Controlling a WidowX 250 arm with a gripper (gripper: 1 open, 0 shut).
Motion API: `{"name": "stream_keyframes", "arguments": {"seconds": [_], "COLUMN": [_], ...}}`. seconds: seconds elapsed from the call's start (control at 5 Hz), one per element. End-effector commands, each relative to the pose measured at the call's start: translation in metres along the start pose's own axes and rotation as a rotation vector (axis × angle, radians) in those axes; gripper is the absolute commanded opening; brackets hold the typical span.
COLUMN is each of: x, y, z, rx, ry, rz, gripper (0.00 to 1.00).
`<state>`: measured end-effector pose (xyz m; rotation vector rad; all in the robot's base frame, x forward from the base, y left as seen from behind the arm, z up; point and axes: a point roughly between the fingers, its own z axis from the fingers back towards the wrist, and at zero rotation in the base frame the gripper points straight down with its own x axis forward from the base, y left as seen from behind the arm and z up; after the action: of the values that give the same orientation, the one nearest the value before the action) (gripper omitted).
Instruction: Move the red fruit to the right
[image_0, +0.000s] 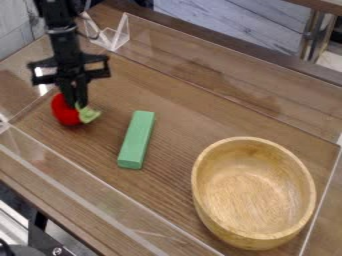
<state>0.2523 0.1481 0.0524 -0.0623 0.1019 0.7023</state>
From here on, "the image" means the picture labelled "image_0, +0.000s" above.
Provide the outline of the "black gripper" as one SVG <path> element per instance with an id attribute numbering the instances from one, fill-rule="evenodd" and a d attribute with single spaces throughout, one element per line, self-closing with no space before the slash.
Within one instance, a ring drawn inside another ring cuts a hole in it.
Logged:
<path id="1" fill-rule="evenodd" d="M 60 92 L 64 96 L 65 102 L 71 108 L 75 107 L 75 95 L 76 103 L 80 108 L 84 108 L 88 105 L 88 82 L 92 79 L 107 78 L 111 76 L 110 57 L 107 55 L 94 55 L 83 53 L 80 56 L 80 61 L 71 63 L 57 63 L 55 57 L 49 57 L 36 62 L 29 62 L 27 68 L 31 70 L 31 82 L 32 85 L 40 84 L 55 84 L 57 81 Z M 102 63 L 103 67 L 100 69 L 87 70 L 87 64 Z M 37 76 L 35 69 L 36 68 L 55 68 L 56 72 L 53 74 Z M 75 95 L 73 87 L 68 78 L 75 80 Z"/>

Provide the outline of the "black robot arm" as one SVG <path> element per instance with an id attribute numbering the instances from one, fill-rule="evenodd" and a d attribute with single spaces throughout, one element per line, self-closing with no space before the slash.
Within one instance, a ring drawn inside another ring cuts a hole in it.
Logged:
<path id="1" fill-rule="evenodd" d="M 53 54 L 29 62 L 32 85 L 55 84 L 67 105 L 75 109 L 88 105 L 88 84 L 111 76 L 108 56 L 84 52 L 80 48 L 75 18 L 80 12 L 72 0 L 33 0 L 39 17 L 45 22 Z"/>

